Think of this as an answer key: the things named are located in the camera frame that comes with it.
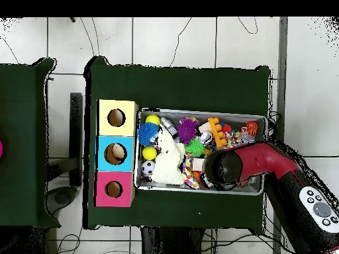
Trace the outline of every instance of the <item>green spiky ball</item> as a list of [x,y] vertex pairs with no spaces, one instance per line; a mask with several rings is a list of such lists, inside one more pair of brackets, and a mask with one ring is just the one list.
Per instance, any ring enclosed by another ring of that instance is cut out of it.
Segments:
[[189,145],[185,146],[185,149],[186,152],[192,154],[192,157],[200,157],[204,153],[205,147],[197,138],[193,138],[189,141]]

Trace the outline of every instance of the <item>orange toy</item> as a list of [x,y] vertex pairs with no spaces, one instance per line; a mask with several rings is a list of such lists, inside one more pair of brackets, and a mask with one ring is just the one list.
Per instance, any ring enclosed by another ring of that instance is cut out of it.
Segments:
[[258,131],[258,124],[254,121],[249,121],[246,123],[246,128],[247,128],[247,133],[249,136],[256,136],[257,131]]
[[200,174],[201,174],[201,171],[192,171],[192,175],[198,183],[200,183]]
[[219,118],[214,117],[214,118],[208,118],[209,125],[211,127],[213,136],[215,137],[215,143],[217,144],[217,148],[225,146],[226,145],[226,140],[224,139],[224,132],[222,132],[222,127],[219,124]]

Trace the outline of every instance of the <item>hole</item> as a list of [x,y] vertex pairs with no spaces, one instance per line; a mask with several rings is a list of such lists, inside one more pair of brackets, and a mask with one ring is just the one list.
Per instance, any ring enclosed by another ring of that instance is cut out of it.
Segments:
[[126,120],[124,112],[120,109],[113,109],[109,112],[107,120],[111,126],[122,126]]
[[118,181],[111,181],[106,185],[105,192],[111,198],[118,198],[122,194],[122,186]]
[[111,165],[121,165],[127,158],[127,150],[120,143],[109,144],[104,153],[106,162]]

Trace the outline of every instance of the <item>red toy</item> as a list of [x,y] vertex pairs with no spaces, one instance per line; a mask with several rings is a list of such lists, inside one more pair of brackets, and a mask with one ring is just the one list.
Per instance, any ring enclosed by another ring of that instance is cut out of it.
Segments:
[[230,128],[230,126],[228,124],[225,124],[222,127],[222,132],[227,132],[228,134],[230,134],[231,131],[232,131],[232,129]]

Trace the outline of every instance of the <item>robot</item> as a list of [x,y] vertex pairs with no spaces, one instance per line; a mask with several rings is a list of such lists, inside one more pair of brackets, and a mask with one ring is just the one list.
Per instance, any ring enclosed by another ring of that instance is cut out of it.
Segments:
[[231,190],[266,173],[266,192],[297,254],[339,254],[338,200],[319,190],[276,145],[262,142],[212,152],[203,163],[206,187]]

